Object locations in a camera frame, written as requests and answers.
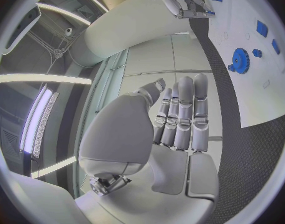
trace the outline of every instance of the security camera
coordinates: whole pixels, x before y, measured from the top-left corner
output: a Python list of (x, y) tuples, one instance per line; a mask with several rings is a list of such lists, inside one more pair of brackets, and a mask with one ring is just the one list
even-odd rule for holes
[(72, 29), (70, 27), (65, 30), (65, 35), (66, 36), (71, 36), (72, 35)]

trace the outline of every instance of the ventilation grille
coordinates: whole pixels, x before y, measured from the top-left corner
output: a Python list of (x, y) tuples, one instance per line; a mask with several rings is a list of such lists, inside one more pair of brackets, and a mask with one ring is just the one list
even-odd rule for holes
[(79, 9), (77, 9), (77, 11), (85, 18), (85, 19), (89, 19), (94, 15), (94, 12), (92, 10), (89, 9), (88, 6), (83, 6)]
[(3, 127), (1, 128), (1, 146), (5, 158), (16, 163), (21, 163), (19, 137)]

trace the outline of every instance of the blue gear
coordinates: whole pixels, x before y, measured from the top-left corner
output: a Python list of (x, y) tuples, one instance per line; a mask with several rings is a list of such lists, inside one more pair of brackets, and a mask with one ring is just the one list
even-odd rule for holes
[(250, 67), (250, 58), (247, 51), (243, 48), (237, 48), (233, 53), (232, 64), (237, 73), (246, 73)]

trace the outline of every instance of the gray textured mat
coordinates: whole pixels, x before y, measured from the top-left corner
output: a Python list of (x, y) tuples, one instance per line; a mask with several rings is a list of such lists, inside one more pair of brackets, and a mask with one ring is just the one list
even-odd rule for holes
[(238, 103), (226, 67), (208, 38), (208, 19), (190, 25), (211, 65), (220, 99), (223, 149), (219, 169), (220, 196), (208, 224), (222, 224), (240, 212), (262, 189), (285, 143), (285, 115), (241, 128)]

